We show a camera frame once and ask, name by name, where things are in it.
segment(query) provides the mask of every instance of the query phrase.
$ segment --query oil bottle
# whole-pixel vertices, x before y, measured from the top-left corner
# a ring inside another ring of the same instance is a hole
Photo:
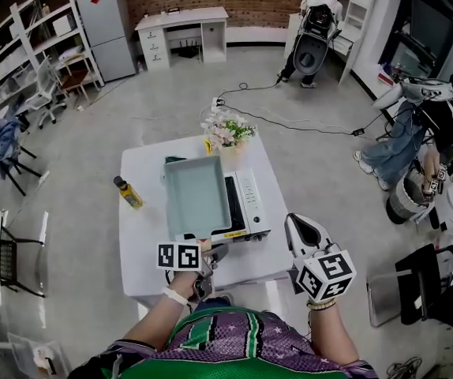
[[[132,208],[138,209],[142,206],[142,200],[127,181],[117,175],[114,177],[114,184],[119,188],[120,195],[125,198],[125,201],[127,201]]]

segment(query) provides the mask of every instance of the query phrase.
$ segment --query refrigerator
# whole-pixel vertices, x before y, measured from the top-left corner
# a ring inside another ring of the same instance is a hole
[[[77,7],[104,81],[135,74],[126,0],[77,0]]]

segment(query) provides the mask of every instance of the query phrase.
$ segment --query oven control panel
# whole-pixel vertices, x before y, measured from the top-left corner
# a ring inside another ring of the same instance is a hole
[[[251,234],[270,231],[253,172],[251,170],[239,170],[235,174],[241,188],[242,202]]]

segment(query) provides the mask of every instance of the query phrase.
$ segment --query gray floor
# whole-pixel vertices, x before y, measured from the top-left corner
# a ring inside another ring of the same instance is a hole
[[[0,209],[10,210],[13,232],[26,236],[38,235],[43,212],[50,213],[45,252],[38,258],[35,247],[20,246],[19,268],[21,281],[31,287],[37,287],[34,271],[42,272],[39,280],[48,297],[40,301],[4,289],[1,313],[8,329],[34,340],[57,340],[71,366],[122,336],[137,321],[137,304],[123,295],[119,266],[118,193],[112,179],[119,172],[122,151],[201,134],[199,114],[213,96],[242,81],[252,87],[271,85],[282,64],[279,47],[229,48],[226,62],[205,66],[181,61],[171,70],[109,84],[101,94],[113,90],[85,111],[69,108],[57,125],[26,136],[24,146],[39,158],[25,163],[51,174],[38,191],[37,178],[25,175],[30,193],[26,199],[9,181],[0,180]],[[261,107],[289,119],[312,118],[357,129],[377,113],[355,80],[338,86],[340,73],[327,60],[316,77],[316,90],[301,89],[295,77],[277,88],[226,98],[231,106],[274,120]],[[351,156],[371,141],[255,122],[288,209],[323,224],[350,251],[358,277],[341,300],[341,309],[362,357],[384,377],[392,362],[419,355],[424,373],[436,359],[436,349],[429,347],[436,341],[435,322],[403,327],[393,321],[378,329],[369,325],[367,273],[392,265],[421,244],[412,227],[390,223],[384,211],[386,193]],[[293,125],[322,128],[311,122]],[[381,130],[379,120],[367,136]],[[289,323],[303,330],[306,309],[298,299],[287,295],[285,302]]]

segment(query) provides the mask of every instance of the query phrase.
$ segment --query teal tray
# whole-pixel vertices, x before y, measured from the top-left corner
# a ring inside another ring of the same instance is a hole
[[[186,233],[210,238],[232,226],[219,156],[167,163],[163,169],[171,240]]]

